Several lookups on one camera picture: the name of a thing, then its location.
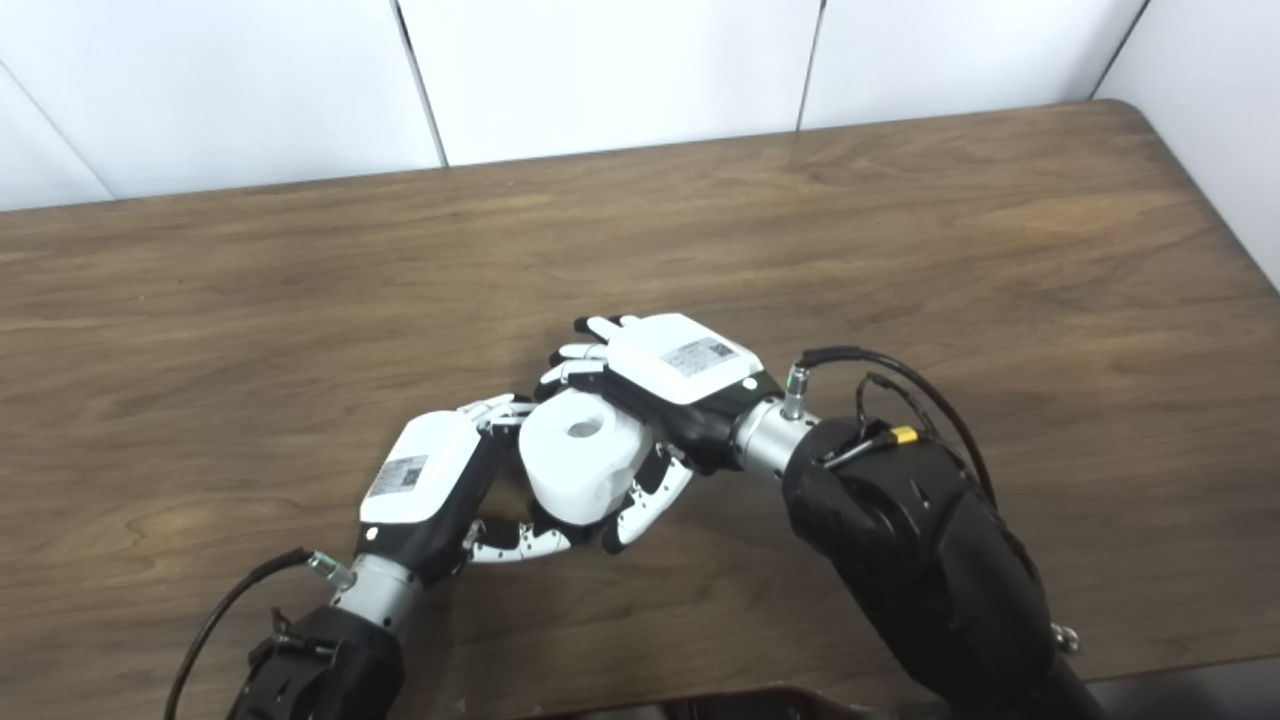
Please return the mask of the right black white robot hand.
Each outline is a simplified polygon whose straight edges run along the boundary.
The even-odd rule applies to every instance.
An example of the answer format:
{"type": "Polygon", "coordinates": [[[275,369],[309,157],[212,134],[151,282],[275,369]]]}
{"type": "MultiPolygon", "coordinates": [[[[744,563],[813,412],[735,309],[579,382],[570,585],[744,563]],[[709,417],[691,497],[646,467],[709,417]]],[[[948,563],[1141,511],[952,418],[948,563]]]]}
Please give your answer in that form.
{"type": "Polygon", "coordinates": [[[590,341],[554,351],[532,397],[564,388],[595,395],[655,437],[600,530],[605,552],[617,555],[695,475],[745,470],[736,434],[782,389],[753,351],[684,314],[580,316],[573,328],[590,341]]]}

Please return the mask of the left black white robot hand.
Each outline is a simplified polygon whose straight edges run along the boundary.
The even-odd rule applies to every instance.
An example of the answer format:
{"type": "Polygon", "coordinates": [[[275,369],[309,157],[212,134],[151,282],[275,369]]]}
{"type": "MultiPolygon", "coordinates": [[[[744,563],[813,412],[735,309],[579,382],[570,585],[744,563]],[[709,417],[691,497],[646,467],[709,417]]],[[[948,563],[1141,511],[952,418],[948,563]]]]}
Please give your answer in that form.
{"type": "Polygon", "coordinates": [[[521,562],[573,547],[553,523],[481,515],[535,407],[507,393],[412,419],[361,501],[356,556],[385,559],[430,587],[470,562],[521,562]]]}

